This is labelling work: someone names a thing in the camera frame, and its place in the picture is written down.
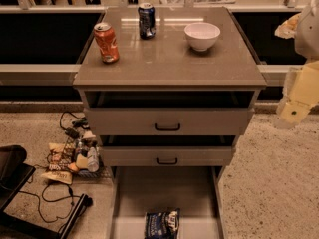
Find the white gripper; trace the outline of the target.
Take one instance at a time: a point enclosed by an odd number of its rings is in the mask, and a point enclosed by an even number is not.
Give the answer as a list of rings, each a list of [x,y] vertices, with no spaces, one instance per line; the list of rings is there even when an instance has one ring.
[[[283,39],[295,36],[300,13],[293,15],[277,27],[274,35]],[[319,61],[308,62],[301,68],[291,68],[286,74],[284,98],[276,109],[274,126],[292,129],[319,103]]]

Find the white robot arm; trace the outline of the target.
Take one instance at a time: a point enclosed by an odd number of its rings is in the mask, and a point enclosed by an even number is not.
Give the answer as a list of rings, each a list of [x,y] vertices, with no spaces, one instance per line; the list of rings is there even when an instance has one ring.
[[[291,129],[319,103],[319,0],[311,0],[301,13],[279,25],[274,34],[283,39],[293,38],[295,52],[306,59],[301,68],[289,69],[283,98],[276,109],[274,125]]]

